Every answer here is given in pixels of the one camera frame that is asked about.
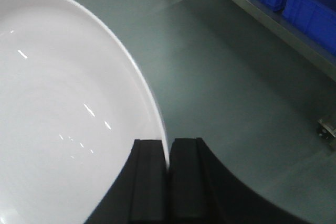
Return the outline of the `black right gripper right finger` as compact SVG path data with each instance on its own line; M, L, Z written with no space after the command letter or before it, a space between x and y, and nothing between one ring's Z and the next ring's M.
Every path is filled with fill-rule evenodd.
M177 138L170 151L172 223L306 223L240 181L202 138Z

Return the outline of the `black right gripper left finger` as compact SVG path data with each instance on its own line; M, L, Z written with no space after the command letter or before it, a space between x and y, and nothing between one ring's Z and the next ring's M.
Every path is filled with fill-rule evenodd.
M135 140L131 153L87 223L165 223L166 162L159 140Z

